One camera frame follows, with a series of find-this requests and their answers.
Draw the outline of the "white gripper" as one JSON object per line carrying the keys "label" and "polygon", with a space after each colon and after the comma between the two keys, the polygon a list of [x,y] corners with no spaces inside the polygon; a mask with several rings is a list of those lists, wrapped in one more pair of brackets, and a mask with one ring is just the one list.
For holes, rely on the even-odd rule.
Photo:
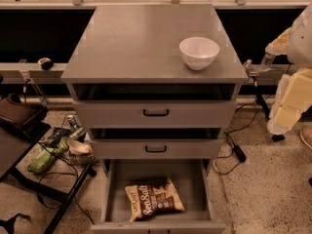
{"label": "white gripper", "polygon": [[312,70],[303,68],[294,75],[284,74],[271,107],[267,130],[273,135],[285,134],[311,106]]}

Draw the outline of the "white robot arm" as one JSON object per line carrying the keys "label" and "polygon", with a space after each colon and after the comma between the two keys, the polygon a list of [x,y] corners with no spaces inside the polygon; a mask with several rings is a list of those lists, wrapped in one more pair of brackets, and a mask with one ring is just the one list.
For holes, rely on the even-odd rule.
{"label": "white robot arm", "polygon": [[283,135],[312,105],[312,4],[290,28],[267,45],[265,52],[273,56],[286,55],[298,68],[294,75],[282,76],[267,124],[271,134]]}

